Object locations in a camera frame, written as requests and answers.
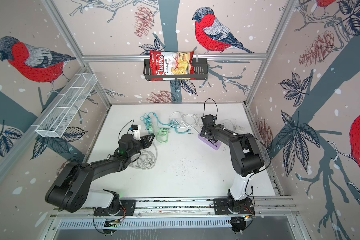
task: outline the white tabletop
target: white tabletop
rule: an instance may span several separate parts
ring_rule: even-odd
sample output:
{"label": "white tabletop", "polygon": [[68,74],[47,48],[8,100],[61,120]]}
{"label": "white tabletop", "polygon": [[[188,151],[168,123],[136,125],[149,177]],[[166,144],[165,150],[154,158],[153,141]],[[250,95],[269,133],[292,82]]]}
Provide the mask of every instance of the white tabletop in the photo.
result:
{"label": "white tabletop", "polygon": [[[230,119],[252,133],[242,104],[217,104],[216,123]],[[112,105],[88,162],[105,159],[118,147],[120,129],[131,119],[142,125],[141,135],[147,135],[140,116],[155,112],[160,121],[168,123],[168,117],[175,111],[196,114],[201,117],[203,104],[130,104]],[[205,114],[216,114],[214,104],[206,104]],[[120,194],[120,197],[224,197],[233,183],[236,174],[231,164],[230,150],[225,144],[216,151],[194,134],[177,134],[174,129],[168,134],[167,143],[154,139],[158,158],[150,170],[133,169],[108,174],[96,179],[91,189],[107,189]],[[147,150],[155,153],[151,146]],[[274,190],[267,171],[253,177],[255,196],[274,196]]]}

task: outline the bird's head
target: bird's head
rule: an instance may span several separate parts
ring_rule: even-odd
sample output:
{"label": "bird's head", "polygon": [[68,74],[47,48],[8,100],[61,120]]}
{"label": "bird's head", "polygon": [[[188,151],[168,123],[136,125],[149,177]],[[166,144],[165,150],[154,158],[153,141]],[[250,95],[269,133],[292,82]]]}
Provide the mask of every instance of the bird's head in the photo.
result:
{"label": "bird's head", "polygon": [[11,36],[5,36],[0,38],[0,60],[14,61],[12,54],[12,47],[20,41]]}
{"label": "bird's head", "polygon": [[198,10],[196,10],[195,14],[192,17],[192,20],[195,20],[197,23],[200,23],[206,15],[210,15],[210,14],[211,15],[215,14],[213,12],[212,8],[202,7],[202,8],[199,8]]}

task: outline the purple power strip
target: purple power strip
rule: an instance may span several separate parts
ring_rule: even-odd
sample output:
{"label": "purple power strip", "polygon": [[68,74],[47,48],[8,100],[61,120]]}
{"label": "purple power strip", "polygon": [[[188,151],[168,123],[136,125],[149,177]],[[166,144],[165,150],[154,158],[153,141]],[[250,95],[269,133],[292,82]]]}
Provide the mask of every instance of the purple power strip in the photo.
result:
{"label": "purple power strip", "polygon": [[219,149],[221,142],[217,141],[216,143],[211,143],[206,139],[205,137],[202,137],[200,135],[197,136],[201,141],[205,142],[208,146],[212,147],[213,149],[217,150]]}

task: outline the coiled white cable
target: coiled white cable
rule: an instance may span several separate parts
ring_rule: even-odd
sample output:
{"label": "coiled white cable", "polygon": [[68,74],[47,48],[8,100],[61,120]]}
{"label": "coiled white cable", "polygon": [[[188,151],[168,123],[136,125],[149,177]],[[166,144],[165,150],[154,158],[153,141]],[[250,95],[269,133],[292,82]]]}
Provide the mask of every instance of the coiled white cable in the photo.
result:
{"label": "coiled white cable", "polygon": [[131,162],[129,166],[143,170],[152,169],[155,166],[157,160],[157,148],[154,143],[152,143],[152,145],[155,148],[156,156],[151,151],[141,150],[140,157],[137,154],[133,156],[132,161],[136,161]]}
{"label": "coiled white cable", "polygon": [[[180,122],[175,119],[175,118],[171,118],[171,116],[175,113],[178,113],[180,115]],[[193,123],[188,123],[184,120],[185,117],[191,117],[193,119]],[[195,114],[192,114],[192,113],[189,113],[189,114],[182,114],[181,112],[173,112],[171,113],[171,115],[169,115],[169,121],[176,121],[180,127],[179,128],[182,128],[182,127],[186,127],[186,128],[189,128],[189,129],[193,129],[195,130],[197,133],[200,133],[199,131],[197,131],[194,127],[197,126],[197,123],[199,122],[199,118],[195,115]]]}

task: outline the black basket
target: black basket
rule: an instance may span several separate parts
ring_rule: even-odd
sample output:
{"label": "black basket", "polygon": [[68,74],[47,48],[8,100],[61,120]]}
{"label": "black basket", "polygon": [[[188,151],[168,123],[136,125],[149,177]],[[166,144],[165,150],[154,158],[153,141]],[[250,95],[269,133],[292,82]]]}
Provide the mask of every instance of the black basket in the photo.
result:
{"label": "black basket", "polygon": [[175,80],[183,80],[179,78],[190,78],[190,80],[206,80],[208,77],[208,64],[206,58],[199,58],[196,62],[196,59],[192,60],[193,70],[195,74],[183,74],[183,75],[151,75],[152,70],[149,64],[150,59],[144,60],[144,76],[147,81],[151,81],[154,78],[174,78]]}

